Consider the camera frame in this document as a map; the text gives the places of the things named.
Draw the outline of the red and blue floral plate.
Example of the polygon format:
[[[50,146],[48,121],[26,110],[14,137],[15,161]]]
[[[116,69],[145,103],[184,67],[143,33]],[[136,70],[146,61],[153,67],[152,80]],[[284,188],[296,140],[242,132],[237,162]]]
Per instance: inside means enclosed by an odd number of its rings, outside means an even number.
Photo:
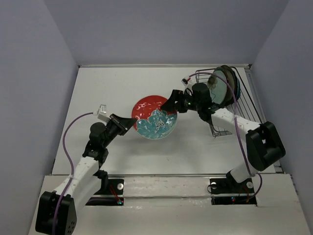
[[[144,138],[160,140],[167,137],[176,127],[177,112],[161,109],[167,101],[159,95],[149,95],[139,100],[132,109],[132,118],[136,119],[134,129]]]

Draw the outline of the mint green flower plate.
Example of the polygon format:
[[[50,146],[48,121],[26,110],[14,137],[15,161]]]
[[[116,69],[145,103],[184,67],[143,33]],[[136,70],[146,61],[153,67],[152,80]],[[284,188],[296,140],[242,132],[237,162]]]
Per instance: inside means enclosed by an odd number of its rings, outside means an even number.
[[[217,76],[210,75],[207,86],[210,90],[212,102],[222,104],[228,89],[228,86],[224,83],[227,79],[221,70],[214,70],[213,73]]]

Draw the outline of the dark teal blossom plate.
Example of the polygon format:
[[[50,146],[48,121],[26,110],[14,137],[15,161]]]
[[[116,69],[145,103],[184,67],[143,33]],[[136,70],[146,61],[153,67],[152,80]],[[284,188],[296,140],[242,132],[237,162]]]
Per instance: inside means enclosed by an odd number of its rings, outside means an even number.
[[[224,69],[225,69],[225,72],[227,73],[228,84],[230,85],[231,89],[234,91],[234,89],[235,89],[234,76],[233,76],[232,72],[230,71],[230,69],[227,66],[224,66]],[[230,88],[228,88],[227,89],[227,94],[226,94],[226,97],[225,97],[225,104],[228,104],[232,100],[233,100],[233,95],[232,95],[232,92],[231,92]]]

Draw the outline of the grey rimmed cream plate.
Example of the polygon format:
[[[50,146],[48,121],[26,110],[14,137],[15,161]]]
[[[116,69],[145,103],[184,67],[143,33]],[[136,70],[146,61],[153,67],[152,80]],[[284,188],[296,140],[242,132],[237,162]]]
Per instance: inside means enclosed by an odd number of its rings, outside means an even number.
[[[237,101],[238,98],[240,97],[240,84],[238,81],[238,77],[230,66],[222,65],[221,68],[224,70],[224,73],[227,74],[228,83],[233,88],[235,98]],[[234,99],[230,95],[231,95],[230,91],[229,89],[227,89],[226,93],[227,99],[225,101],[226,106],[234,103]]]

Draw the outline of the teal scalloped beaded plate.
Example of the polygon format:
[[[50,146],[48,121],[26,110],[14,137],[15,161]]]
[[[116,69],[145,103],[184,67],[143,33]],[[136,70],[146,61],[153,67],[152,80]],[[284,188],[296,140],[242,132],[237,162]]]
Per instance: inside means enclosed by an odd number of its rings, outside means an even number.
[[[236,79],[237,79],[237,83],[236,83],[236,86],[237,86],[237,94],[236,94],[236,100],[238,101],[241,96],[242,96],[242,79],[241,77],[236,74]]]

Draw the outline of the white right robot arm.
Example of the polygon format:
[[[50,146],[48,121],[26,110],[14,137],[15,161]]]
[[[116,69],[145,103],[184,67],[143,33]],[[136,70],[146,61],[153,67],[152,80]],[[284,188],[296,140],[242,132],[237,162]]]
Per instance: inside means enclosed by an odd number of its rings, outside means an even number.
[[[253,122],[214,103],[204,83],[193,85],[191,94],[173,90],[161,109],[170,113],[196,111],[201,120],[237,135],[244,161],[230,170],[221,183],[231,192],[238,191],[245,180],[264,171],[286,154],[273,123]]]

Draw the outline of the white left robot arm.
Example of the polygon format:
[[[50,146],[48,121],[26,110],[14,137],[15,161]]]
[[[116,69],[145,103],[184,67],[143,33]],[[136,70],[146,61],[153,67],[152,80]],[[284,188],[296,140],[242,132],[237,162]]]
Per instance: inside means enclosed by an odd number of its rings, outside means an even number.
[[[71,235],[77,214],[90,198],[108,189],[108,173],[101,169],[108,156],[108,145],[125,135],[136,118],[99,115],[90,127],[89,141],[77,165],[70,161],[71,173],[53,191],[45,191],[39,199],[35,230],[46,235]]]

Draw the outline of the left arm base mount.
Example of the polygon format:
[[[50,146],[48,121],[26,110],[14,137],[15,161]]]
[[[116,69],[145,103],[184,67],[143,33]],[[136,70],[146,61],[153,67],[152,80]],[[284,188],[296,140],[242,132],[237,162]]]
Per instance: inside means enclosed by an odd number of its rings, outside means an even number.
[[[124,179],[108,179],[86,203],[86,206],[123,206]]]

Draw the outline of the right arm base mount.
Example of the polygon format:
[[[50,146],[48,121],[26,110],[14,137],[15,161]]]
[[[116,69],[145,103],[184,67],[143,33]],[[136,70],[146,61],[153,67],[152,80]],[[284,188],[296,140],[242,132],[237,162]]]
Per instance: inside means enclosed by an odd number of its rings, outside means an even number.
[[[257,205],[251,178],[233,185],[226,178],[211,178],[207,191],[212,205]]]

